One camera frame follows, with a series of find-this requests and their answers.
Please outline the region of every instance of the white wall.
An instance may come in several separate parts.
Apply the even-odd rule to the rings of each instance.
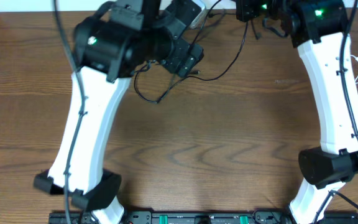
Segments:
[[[107,0],[59,0],[61,11],[94,11]],[[171,0],[162,0],[161,9],[165,9]],[[204,0],[211,7],[216,0]],[[346,7],[351,7],[354,0],[344,0]],[[234,9],[236,5],[230,0],[223,0],[216,9]],[[51,11],[52,0],[0,0],[0,12],[37,12]]]

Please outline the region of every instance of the wooden tabletop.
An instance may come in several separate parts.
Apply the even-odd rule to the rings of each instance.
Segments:
[[[63,13],[69,32],[90,12]],[[238,61],[220,80],[187,80],[159,105],[131,86],[116,115],[104,167],[121,174],[125,206],[179,211],[284,208],[302,175],[298,152],[319,146],[308,74],[290,39],[256,20]],[[244,24],[226,16],[200,44],[201,77],[215,77],[236,55]],[[195,31],[186,32],[189,40]],[[358,15],[352,31],[358,56]],[[358,74],[358,63],[354,62]],[[70,67],[52,14],[0,13],[0,223],[47,223],[63,197],[33,189],[54,161],[71,96]],[[169,75],[154,67],[139,88],[156,98]],[[358,203],[358,175],[341,192]],[[335,198],[330,210],[354,210]]]

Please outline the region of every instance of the black mounting plate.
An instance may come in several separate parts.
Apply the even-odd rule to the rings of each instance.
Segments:
[[[70,213],[71,222],[75,224],[99,224],[89,212]],[[286,212],[256,210],[245,213],[152,213],[127,212],[120,224],[199,224],[200,218],[207,218],[210,224],[291,224]],[[65,214],[51,213],[49,224],[67,224]],[[331,213],[324,214],[318,224],[358,224],[358,214]]]

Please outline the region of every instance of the green connector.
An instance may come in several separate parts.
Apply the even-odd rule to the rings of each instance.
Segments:
[[[248,224],[248,216],[240,216],[240,224]]]
[[[168,215],[160,215],[160,224],[168,224]]]

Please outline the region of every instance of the wooden table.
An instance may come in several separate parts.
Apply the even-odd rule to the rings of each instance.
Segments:
[[[64,25],[71,32],[89,14],[63,13]],[[105,168],[123,177],[123,205],[244,211],[283,208],[295,197],[302,180],[298,152],[319,145],[318,115],[290,39],[260,22],[263,38],[256,41],[250,31],[222,79],[187,80],[160,105],[141,100],[133,87],[126,93],[104,158]],[[200,76],[215,77],[229,65],[243,31],[243,23],[226,16],[200,42],[206,54]],[[352,53],[358,56],[358,15]],[[32,181],[60,147],[70,73],[51,13],[0,13],[0,223],[46,223],[51,210],[63,209],[63,197],[33,189]],[[139,88],[157,97],[170,77],[154,67]],[[358,175],[342,192],[358,203]],[[354,210],[340,198],[329,209]]]

